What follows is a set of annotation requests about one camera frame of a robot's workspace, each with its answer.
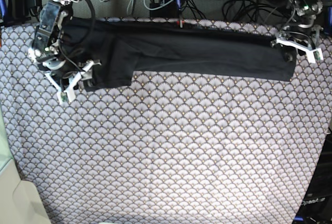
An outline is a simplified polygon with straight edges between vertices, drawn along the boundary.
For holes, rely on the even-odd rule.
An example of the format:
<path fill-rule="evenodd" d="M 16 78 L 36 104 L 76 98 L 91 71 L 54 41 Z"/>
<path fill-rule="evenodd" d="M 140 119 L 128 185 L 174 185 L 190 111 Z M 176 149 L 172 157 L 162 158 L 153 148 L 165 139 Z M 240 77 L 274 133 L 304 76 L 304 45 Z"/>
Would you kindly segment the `dark grey T-shirt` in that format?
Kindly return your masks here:
<path fill-rule="evenodd" d="M 87 91 L 128 86 L 136 71 L 180 72 L 289 81 L 294 62 L 271 37 L 167 23 L 97 21 L 77 62 L 100 60 Z"/>

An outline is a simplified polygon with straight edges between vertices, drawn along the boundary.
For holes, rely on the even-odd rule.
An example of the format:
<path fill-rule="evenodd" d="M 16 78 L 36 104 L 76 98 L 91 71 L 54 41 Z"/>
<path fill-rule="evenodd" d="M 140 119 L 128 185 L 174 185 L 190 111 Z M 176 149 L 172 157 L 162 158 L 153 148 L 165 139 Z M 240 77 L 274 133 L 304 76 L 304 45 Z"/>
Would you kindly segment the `blue clamp edge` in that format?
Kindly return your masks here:
<path fill-rule="evenodd" d="M 5 22 L 5 18 L 7 16 L 7 5 L 6 0 L 0 0 L 0 9 L 1 9 L 1 19 L 2 22 Z"/>
<path fill-rule="evenodd" d="M 332 7 L 328 7 L 324 13 L 324 33 L 332 36 Z"/>

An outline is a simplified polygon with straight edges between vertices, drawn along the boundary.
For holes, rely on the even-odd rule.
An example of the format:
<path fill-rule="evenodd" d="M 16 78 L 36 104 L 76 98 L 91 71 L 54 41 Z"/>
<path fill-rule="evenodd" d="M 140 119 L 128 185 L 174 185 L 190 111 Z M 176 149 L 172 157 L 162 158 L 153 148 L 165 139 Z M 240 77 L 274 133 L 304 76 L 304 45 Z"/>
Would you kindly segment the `red table clamp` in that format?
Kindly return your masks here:
<path fill-rule="evenodd" d="M 180 28 L 183 28 L 183 27 L 184 27 L 184 20 L 178 20 L 178 21 L 177 21 L 177 25 L 178 25 Z"/>

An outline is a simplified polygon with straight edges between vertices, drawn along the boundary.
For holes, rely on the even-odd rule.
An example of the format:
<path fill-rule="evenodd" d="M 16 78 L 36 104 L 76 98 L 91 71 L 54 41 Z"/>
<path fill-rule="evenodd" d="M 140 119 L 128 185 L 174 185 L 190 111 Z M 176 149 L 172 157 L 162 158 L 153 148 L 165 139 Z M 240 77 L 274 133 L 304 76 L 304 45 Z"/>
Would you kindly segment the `blue clamp right edge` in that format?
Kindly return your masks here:
<path fill-rule="evenodd" d="M 332 36 L 332 7 L 328 7 L 324 13 L 324 33 Z"/>

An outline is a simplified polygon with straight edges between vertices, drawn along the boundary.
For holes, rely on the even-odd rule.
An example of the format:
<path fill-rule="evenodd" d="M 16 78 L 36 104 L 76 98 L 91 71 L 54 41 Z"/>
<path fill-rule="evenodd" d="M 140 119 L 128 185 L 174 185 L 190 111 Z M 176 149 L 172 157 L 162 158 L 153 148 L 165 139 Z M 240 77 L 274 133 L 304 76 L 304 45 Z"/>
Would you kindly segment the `black OpenArm case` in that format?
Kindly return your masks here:
<path fill-rule="evenodd" d="M 331 223 L 331 133 L 293 223 Z"/>

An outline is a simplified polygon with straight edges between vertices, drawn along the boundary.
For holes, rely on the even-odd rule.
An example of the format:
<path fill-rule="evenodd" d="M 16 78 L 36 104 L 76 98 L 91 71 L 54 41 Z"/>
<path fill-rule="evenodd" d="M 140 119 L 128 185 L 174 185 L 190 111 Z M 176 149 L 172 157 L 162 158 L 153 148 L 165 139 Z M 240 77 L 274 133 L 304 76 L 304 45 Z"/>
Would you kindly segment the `blue clamp left edge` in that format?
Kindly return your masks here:
<path fill-rule="evenodd" d="M 0 0 L 0 9 L 1 9 L 1 19 L 2 22 L 5 22 L 5 18 L 7 16 L 7 5 L 6 0 Z"/>

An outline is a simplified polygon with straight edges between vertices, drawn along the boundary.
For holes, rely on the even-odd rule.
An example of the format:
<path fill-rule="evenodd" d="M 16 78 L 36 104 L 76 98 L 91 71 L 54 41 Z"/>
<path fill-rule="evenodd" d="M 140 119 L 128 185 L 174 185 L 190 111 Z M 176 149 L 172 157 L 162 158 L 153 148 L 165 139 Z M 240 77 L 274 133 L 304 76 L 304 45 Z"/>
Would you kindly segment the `beige plastic bin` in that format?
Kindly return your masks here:
<path fill-rule="evenodd" d="M 1 223 L 50 223 L 35 185 L 22 180 L 1 118 Z"/>

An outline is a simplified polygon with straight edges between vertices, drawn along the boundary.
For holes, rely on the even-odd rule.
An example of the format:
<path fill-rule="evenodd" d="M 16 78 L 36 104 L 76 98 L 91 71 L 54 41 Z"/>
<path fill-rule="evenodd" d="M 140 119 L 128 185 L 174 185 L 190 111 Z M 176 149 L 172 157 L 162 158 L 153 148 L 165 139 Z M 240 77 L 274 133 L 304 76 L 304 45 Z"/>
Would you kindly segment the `fan-patterned table cloth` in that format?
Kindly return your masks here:
<path fill-rule="evenodd" d="M 1 107 L 52 223 L 293 222 L 329 131 L 331 38 L 289 82 L 136 72 L 60 105 L 27 56 L 34 30 L 2 30 Z"/>

